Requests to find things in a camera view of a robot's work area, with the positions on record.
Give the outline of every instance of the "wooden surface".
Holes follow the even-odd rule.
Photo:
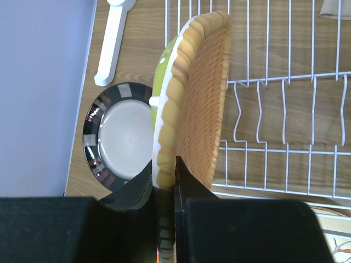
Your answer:
[[[197,14],[197,1],[193,14]],[[246,79],[246,1],[231,1],[233,23],[233,46],[231,50],[230,79]],[[322,1],[316,1],[315,12],[315,61],[314,73],[335,72],[337,21],[319,18]],[[182,1],[183,25],[189,18],[188,1]],[[201,1],[201,12],[210,10],[209,1]],[[227,1],[213,0],[213,11],[227,10]],[[266,62],[266,24],[267,2],[250,1],[250,78],[265,77]],[[86,80],[83,90],[78,127],[73,150],[67,195],[92,195],[101,198],[108,194],[91,174],[82,150],[82,125],[92,101],[104,90],[94,84],[101,45],[104,36],[109,5],[99,0],[95,19],[92,45]],[[291,75],[311,73],[312,42],[312,4],[310,1],[295,0],[292,7],[292,64]],[[165,6],[160,0],[137,0],[135,7],[128,13],[126,28],[118,60],[116,77],[113,84],[135,81],[152,85],[154,71],[164,48]],[[351,70],[351,22],[342,21],[341,55],[339,70]],[[171,38],[177,34],[177,1],[171,3]],[[270,1],[269,34],[269,77],[288,75],[288,1]],[[332,78],[318,78],[315,105],[315,145],[314,150],[334,151],[334,144],[341,143],[340,103],[343,79],[335,82]],[[237,88],[242,116],[237,130],[237,139],[249,141],[249,147],[264,148],[256,143],[258,122],[257,83],[248,89]],[[281,81],[261,85],[262,124],[259,138],[268,142],[269,148],[285,149],[282,144],[283,106]],[[291,149],[307,149],[311,142],[313,85],[310,79],[292,81],[286,86],[286,141]],[[346,146],[340,151],[351,151],[348,138],[351,135],[351,105],[347,94],[345,105]],[[239,111],[234,97],[233,86],[227,91],[222,139],[228,146],[243,147],[233,141],[233,130]],[[244,184],[243,151],[228,151],[228,183]],[[311,170],[311,191],[332,194],[333,155],[314,155]],[[350,157],[339,156],[337,166],[337,194],[350,196],[351,176],[349,176]],[[268,154],[267,187],[285,189],[285,153]],[[263,187],[264,153],[250,152],[248,155],[248,186]],[[308,182],[308,155],[290,154],[289,190],[306,191]],[[225,182],[225,151],[219,151],[216,183]],[[235,189],[214,187],[216,191],[247,193]],[[271,193],[252,192],[251,195],[273,196]]]

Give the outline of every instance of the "dish rack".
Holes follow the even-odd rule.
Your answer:
[[[165,45],[194,15],[233,17],[215,194],[295,198],[350,216],[351,23],[320,18],[321,4],[165,0]]]

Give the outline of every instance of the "printed drawing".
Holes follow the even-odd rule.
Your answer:
[[[334,244],[335,249],[331,254],[336,263],[351,263],[351,241],[346,241],[338,245],[334,238]]]

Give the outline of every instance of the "white wire rack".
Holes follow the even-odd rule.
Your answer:
[[[318,12],[319,10],[316,9],[316,3],[315,0],[312,0],[310,2],[305,1],[306,4],[311,5],[312,7],[312,14],[311,14],[311,21],[310,21],[310,27],[311,27],[311,33],[309,35],[309,41],[310,41],[310,72],[307,74],[295,74],[292,70],[292,65],[293,65],[293,23],[296,22],[295,20],[293,21],[293,0],[288,0],[287,3],[287,43],[286,43],[286,48],[284,51],[284,56],[287,61],[287,75],[285,76],[276,76],[276,77],[271,77],[270,76],[270,33],[271,33],[271,12],[273,11],[273,6],[271,3],[271,0],[267,0],[264,2],[264,4],[267,4],[267,8],[265,9],[264,13],[261,13],[261,16],[265,16],[265,20],[267,23],[265,25],[262,25],[264,28],[266,34],[265,34],[265,62],[262,65],[264,65],[264,73],[262,75],[262,78],[252,78],[252,64],[251,64],[251,29],[250,29],[250,21],[251,17],[250,15],[250,0],[246,1],[237,1],[240,2],[242,5],[245,5],[246,8],[242,7],[243,10],[246,11],[246,46],[242,47],[242,51],[246,52],[246,77],[244,78],[239,78],[239,79],[229,79],[228,80],[228,89],[233,90],[233,96],[235,98],[237,110],[239,111],[239,114],[237,116],[236,122],[233,123],[233,139],[227,139],[223,138],[222,140],[222,146],[220,147],[221,154],[225,158],[224,164],[224,174],[222,180],[220,182],[214,182],[213,186],[216,188],[214,193],[221,195],[221,196],[228,196],[228,197],[245,197],[245,198],[252,198],[255,197],[257,198],[257,195],[253,195],[252,191],[250,191],[250,194],[246,193],[237,193],[238,190],[254,190],[254,192],[265,192],[265,193],[283,193],[283,194],[290,194],[290,195],[295,195],[295,196],[301,196],[305,197],[305,201],[310,201],[311,199],[308,199],[307,197],[320,197],[320,198],[326,198],[326,199],[331,199],[335,201],[334,203],[324,203],[324,202],[309,202],[310,204],[314,206],[323,206],[323,207],[329,207],[332,209],[348,209],[351,210],[351,195],[348,194],[339,194],[337,191],[337,177],[338,177],[338,161],[339,158],[342,156],[351,156],[350,151],[345,151],[345,150],[340,150],[340,147],[344,146],[346,144],[346,120],[344,117],[344,108],[345,108],[345,103],[346,103],[346,97],[347,97],[347,88],[348,88],[348,77],[351,74],[351,71],[341,71],[340,70],[340,53],[341,53],[341,26],[342,26],[342,21],[341,21],[341,0],[338,1],[338,10],[339,10],[339,16],[337,19],[335,31],[336,31],[336,39],[335,39],[335,50],[336,53],[334,55],[334,62],[335,62],[335,69],[330,71],[330,72],[325,72],[325,73],[319,73],[316,70],[316,52],[315,52],[315,46],[316,46],[316,16],[318,17]],[[205,4],[209,7],[208,10],[202,10],[203,5]],[[218,2],[221,3],[222,7],[225,6],[226,10],[229,14],[233,11],[233,0],[187,0],[186,2],[182,2],[182,0],[178,0],[177,2],[173,0],[165,0],[165,7],[166,7],[166,12],[165,12],[165,45],[169,43],[171,37],[175,35],[175,32],[172,32],[173,24],[176,23],[176,32],[179,33],[181,30],[181,26],[184,24],[184,17],[190,18],[194,15],[201,14],[202,12],[207,13],[207,12],[212,12],[216,11],[215,6],[218,4]],[[317,97],[317,89],[318,89],[318,81],[320,79],[325,79],[325,78],[334,78],[335,82],[337,83],[343,83],[343,88],[341,96],[341,103],[338,108],[338,114],[341,120],[340,127],[341,127],[341,139],[339,143],[336,143],[333,145],[333,150],[315,150],[315,134],[316,134],[316,118],[315,118],[315,105],[316,105],[316,97]],[[310,109],[310,115],[311,115],[311,120],[310,120],[310,129],[311,129],[311,136],[310,136],[310,142],[308,143],[307,148],[302,148],[302,149],[294,149],[291,147],[290,142],[286,139],[286,123],[287,123],[287,116],[288,116],[288,110],[287,110],[287,102],[286,102],[286,88],[289,87],[293,81],[295,80],[305,80],[308,81],[313,89],[312,91],[312,108]],[[268,143],[266,140],[262,140],[260,138],[260,130],[261,130],[261,123],[262,123],[262,99],[261,99],[261,90],[267,86],[270,85],[270,83],[279,83],[281,85],[281,100],[282,100],[282,130],[281,130],[281,142],[283,147],[276,147],[272,148],[270,147],[270,143]],[[243,140],[243,139],[238,139],[237,136],[237,130],[239,123],[242,120],[242,102],[238,96],[238,89],[256,89],[257,93],[257,104],[258,104],[258,121],[257,121],[257,126],[256,126],[256,141],[254,144],[261,145],[262,147],[250,147],[250,141],[248,140]],[[232,182],[230,178],[230,173],[229,173],[229,164],[232,161],[229,157],[230,152],[242,152],[244,153],[244,175],[243,175],[243,181],[242,182]],[[264,154],[264,166],[262,169],[262,177],[263,177],[263,185],[262,187],[252,187],[250,186],[250,179],[248,176],[248,168],[250,167],[249,161],[248,161],[248,154],[249,153],[260,153]],[[268,173],[268,156],[269,153],[276,153],[279,155],[284,155],[285,156],[285,178],[284,178],[284,187],[283,188],[272,188],[269,187],[268,185],[268,179],[269,179],[269,173]],[[307,174],[307,180],[306,180],[306,187],[304,191],[294,191],[290,190],[289,188],[289,176],[290,176],[290,155],[292,154],[299,154],[299,155],[304,155],[307,156],[308,158],[308,174]],[[329,156],[333,157],[333,172],[332,172],[332,185],[326,186],[329,187],[329,193],[323,193],[323,192],[316,192],[312,191],[312,172],[313,172],[313,158],[315,156]],[[346,188],[351,189],[351,183],[350,185],[346,186]]]

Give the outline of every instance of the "plate center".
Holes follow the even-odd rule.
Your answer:
[[[107,167],[121,178],[132,179],[152,159],[151,107],[138,100],[116,103],[105,113],[98,137]]]

